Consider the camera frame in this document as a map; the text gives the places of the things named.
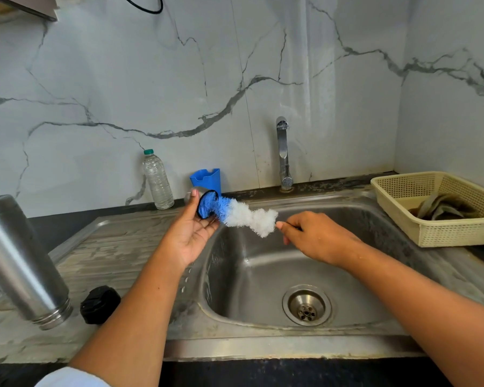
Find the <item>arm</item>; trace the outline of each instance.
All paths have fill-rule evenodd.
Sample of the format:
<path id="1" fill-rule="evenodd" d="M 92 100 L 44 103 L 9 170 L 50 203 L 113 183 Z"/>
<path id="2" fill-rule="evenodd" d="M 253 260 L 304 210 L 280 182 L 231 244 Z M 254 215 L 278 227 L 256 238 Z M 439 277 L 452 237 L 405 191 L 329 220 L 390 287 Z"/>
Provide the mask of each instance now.
<path id="1" fill-rule="evenodd" d="M 181 275 L 219 227 L 195 215 L 197 191 L 174 221 L 113 315 L 70 366 L 113 387 L 155 386 L 163 361 L 170 313 Z"/>
<path id="2" fill-rule="evenodd" d="M 484 387 L 484 306 L 366 245 L 325 214 L 303 212 L 276 227 L 285 244 L 361 280 L 454 386 Z"/>

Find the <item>plastic water bottle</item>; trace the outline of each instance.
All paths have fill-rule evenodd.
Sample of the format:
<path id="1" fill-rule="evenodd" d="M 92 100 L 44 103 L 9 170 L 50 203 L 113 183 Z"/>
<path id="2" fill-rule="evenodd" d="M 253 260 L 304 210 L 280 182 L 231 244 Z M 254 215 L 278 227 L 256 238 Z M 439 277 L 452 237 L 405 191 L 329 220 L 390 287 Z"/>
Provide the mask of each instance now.
<path id="1" fill-rule="evenodd" d="M 145 155 L 143 172 L 147 177 L 154 205 L 158 209 L 168 209 L 174 205 L 174 197 L 172 196 L 172 190 L 170 190 L 163 162 L 154 154 L 152 149 L 144 150 L 143 154 Z"/>

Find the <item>blue and white brush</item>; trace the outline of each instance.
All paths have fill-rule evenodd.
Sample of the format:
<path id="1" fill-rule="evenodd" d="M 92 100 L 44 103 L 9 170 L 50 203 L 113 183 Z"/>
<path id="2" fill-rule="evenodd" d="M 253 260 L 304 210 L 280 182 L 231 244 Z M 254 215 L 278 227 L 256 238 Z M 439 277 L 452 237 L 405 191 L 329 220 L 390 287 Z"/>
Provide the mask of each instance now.
<path id="1" fill-rule="evenodd" d="M 203 219 L 215 214 L 226 227 L 250 227 L 260 237 L 275 230 L 277 218 L 275 210 L 251 210 L 244 202 L 217 195 L 214 190 L 201 197 L 197 214 Z"/>

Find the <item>left hand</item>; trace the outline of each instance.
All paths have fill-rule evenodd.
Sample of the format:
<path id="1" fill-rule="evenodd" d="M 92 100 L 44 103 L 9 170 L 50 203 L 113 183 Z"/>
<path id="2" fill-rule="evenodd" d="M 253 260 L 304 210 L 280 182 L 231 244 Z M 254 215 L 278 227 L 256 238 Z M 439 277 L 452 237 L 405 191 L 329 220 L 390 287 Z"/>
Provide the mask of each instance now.
<path id="1" fill-rule="evenodd" d="M 194 189 L 188 205 L 167 230 L 155 252 L 175 260 L 182 270 L 197 259 L 219 227 L 217 218 L 203 220 L 195 215 L 198 205 L 199 193 Z"/>

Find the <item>dish rack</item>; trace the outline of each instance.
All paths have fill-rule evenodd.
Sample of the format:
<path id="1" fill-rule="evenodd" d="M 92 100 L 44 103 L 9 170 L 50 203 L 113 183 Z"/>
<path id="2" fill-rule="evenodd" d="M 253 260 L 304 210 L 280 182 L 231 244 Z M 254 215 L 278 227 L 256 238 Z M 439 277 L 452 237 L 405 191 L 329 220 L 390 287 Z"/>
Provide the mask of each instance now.
<path id="1" fill-rule="evenodd" d="M 484 245 L 484 188 L 440 171 L 379 176 L 371 180 L 378 204 L 420 247 Z M 454 194 L 475 208 L 479 218 L 422 220 L 409 213 L 432 193 Z"/>

